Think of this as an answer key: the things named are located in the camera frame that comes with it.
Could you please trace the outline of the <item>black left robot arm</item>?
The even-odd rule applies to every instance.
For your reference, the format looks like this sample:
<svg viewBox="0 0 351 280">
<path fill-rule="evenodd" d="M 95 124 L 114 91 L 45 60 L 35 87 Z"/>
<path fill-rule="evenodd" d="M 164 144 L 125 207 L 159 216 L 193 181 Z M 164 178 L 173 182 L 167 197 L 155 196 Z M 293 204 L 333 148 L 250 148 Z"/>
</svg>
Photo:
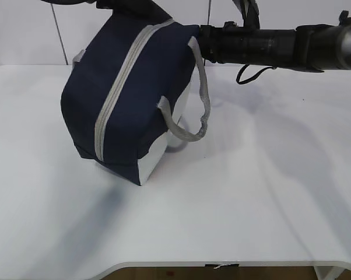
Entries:
<svg viewBox="0 0 351 280">
<path fill-rule="evenodd" d="M 95 4 L 97 9 L 109 9 L 113 13 L 148 20 L 154 24 L 172 19 L 164 9 L 151 0 L 45 0 L 45 2 L 55 5 Z"/>
</svg>

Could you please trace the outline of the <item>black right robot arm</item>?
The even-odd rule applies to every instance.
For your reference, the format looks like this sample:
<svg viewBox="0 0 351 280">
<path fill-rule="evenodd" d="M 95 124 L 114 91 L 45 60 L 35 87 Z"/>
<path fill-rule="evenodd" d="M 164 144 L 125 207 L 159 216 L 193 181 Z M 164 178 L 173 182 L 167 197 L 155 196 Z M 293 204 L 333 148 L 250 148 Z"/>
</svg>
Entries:
<svg viewBox="0 0 351 280">
<path fill-rule="evenodd" d="M 199 46 L 204 59 L 219 64 L 261 65 L 300 72 L 351 71 L 351 17 L 339 24 L 302 25 L 290 30 L 202 25 Z"/>
</svg>

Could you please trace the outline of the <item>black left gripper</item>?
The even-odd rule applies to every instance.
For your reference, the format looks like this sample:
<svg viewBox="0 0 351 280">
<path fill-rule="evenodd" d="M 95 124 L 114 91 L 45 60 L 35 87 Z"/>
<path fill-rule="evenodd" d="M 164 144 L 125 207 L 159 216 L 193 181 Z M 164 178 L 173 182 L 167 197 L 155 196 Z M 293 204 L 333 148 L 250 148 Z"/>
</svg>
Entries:
<svg viewBox="0 0 351 280">
<path fill-rule="evenodd" d="M 96 1 L 96 8 L 111 9 L 113 14 L 127 15 L 146 20 L 151 24 L 160 24 L 172 18 L 164 9 L 151 0 L 101 0 Z"/>
</svg>

